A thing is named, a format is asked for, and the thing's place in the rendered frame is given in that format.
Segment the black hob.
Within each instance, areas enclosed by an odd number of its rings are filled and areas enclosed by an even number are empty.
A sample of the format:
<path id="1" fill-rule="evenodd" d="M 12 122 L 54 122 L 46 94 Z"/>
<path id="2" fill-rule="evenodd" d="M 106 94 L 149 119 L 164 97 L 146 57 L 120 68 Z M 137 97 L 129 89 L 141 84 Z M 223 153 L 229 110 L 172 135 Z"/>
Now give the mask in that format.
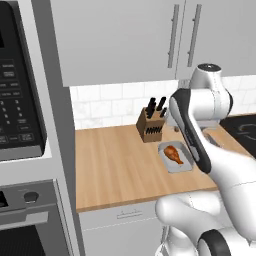
<path id="1" fill-rule="evenodd" d="M 256 159 L 256 114 L 227 117 L 220 125 Z"/>

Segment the grey tall appliance cabinet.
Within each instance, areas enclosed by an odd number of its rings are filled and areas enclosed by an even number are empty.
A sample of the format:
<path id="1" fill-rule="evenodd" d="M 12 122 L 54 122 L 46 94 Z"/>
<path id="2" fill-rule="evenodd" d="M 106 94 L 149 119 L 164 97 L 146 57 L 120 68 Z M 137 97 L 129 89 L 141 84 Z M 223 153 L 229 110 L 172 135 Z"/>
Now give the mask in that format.
<path id="1" fill-rule="evenodd" d="M 53 179 L 69 255 L 80 256 L 32 0 L 17 1 L 39 94 L 47 141 L 42 157 L 0 162 L 0 186 Z"/>

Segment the wide grey cupboard door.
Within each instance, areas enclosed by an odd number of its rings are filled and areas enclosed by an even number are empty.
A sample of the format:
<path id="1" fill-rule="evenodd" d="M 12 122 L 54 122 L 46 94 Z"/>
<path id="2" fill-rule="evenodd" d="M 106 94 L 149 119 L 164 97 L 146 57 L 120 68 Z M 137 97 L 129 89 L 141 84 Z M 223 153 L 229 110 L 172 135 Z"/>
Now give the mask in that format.
<path id="1" fill-rule="evenodd" d="M 175 78 L 185 0 L 50 0 L 63 85 Z M 172 68 L 174 5 L 179 17 Z"/>

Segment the wooden knife block with knives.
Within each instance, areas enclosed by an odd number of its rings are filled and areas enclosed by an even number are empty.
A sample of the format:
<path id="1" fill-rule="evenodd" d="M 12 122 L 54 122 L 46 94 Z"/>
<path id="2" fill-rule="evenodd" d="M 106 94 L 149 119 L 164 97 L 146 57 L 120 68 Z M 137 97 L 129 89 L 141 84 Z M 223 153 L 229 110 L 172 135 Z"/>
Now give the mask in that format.
<path id="1" fill-rule="evenodd" d="M 165 96 L 160 99 L 159 103 L 156 103 L 156 99 L 152 97 L 148 105 L 141 110 L 136 128 L 144 143 L 162 140 L 162 129 L 167 111 L 167 108 L 164 107 L 165 101 Z"/>

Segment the grey drawer front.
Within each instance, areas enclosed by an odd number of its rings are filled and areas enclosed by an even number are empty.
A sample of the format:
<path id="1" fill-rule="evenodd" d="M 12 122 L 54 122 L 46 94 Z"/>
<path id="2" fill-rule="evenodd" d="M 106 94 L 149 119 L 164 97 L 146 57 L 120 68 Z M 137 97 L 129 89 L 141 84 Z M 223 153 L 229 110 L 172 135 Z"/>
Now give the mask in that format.
<path id="1" fill-rule="evenodd" d="M 155 201 L 149 201 L 83 212 L 79 214 L 81 228 L 83 231 L 89 231 L 99 228 L 114 227 L 131 223 L 140 223 L 144 221 L 156 222 L 158 226 L 162 226 L 161 222 L 156 217 L 155 204 Z M 117 219 L 116 216 L 117 214 L 120 214 L 121 211 L 131 212 L 134 209 L 142 211 L 143 215 L 127 219 Z"/>

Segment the grey built-in oven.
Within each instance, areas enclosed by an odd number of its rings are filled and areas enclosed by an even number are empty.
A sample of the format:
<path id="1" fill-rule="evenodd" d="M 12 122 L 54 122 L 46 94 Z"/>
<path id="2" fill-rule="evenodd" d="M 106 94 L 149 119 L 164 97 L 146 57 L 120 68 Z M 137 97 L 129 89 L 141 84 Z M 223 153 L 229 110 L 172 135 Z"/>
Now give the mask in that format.
<path id="1" fill-rule="evenodd" d="M 27 204 L 24 194 L 32 191 L 39 198 Z M 46 223 L 0 230 L 0 256 L 70 256 L 53 180 L 0 187 L 0 225 L 39 212 L 48 212 Z"/>

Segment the grey meat container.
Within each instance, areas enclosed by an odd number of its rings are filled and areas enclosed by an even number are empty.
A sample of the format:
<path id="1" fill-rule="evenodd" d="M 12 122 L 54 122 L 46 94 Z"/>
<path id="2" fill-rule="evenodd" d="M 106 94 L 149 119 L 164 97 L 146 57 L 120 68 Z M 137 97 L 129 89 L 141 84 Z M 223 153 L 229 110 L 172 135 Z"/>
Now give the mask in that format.
<path id="1" fill-rule="evenodd" d="M 182 164 L 178 164 L 176 161 L 170 160 L 165 155 L 164 149 L 168 146 L 173 146 L 177 150 Z M 158 145 L 158 154 L 169 173 L 186 172 L 193 169 L 194 160 L 187 147 L 180 141 L 161 142 Z"/>

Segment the black microwave oven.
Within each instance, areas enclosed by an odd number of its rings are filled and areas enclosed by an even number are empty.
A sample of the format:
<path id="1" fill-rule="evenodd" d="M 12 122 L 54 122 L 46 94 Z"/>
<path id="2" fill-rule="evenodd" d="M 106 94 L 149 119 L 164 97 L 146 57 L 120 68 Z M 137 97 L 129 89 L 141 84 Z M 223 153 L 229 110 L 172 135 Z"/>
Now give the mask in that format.
<path id="1" fill-rule="evenodd" d="M 19 5 L 0 0 L 0 161 L 41 157 L 46 139 Z"/>

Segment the black oven knob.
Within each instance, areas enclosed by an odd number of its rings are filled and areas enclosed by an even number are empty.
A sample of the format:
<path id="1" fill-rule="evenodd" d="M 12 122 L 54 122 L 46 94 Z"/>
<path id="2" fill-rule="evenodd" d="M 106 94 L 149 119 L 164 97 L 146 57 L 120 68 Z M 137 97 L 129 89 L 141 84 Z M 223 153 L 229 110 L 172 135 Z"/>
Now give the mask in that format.
<path id="1" fill-rule="evenodd" d="M 27 204 L 29 203 L 35 203 L 37 199 L 39 198 L 39 194 L 37 192 L 27 192 L 24 194 L 24 200 Z"/>

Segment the grey lower cupboard door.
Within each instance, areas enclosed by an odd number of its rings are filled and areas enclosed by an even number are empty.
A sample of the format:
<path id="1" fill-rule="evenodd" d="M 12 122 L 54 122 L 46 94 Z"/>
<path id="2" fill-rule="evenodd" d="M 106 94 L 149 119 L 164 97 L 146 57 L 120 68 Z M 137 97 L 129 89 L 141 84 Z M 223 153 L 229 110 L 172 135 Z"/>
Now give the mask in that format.
<path id="1" fill-rule="evenodd" d="M 155 256 L 162 224 L 157 218 L 82 231 L 86 256 Z"/>

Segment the brown chicken drumstick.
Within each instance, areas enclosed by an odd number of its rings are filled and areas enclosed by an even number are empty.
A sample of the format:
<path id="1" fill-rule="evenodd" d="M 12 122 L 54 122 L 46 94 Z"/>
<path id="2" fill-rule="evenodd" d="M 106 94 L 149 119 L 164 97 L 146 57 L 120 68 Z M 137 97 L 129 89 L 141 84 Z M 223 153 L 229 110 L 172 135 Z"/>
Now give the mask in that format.
<path id="1" fill-rule="evenodd" d="M 179 157 L 178 151 L 174 146 L 171 146 L 171 145 L 167 146 L 164 149 L 164 154 L 167 158 L 169 158 L 172 161 L 175 161 L 177 164 L 183 163 L 183 161 Z"/>

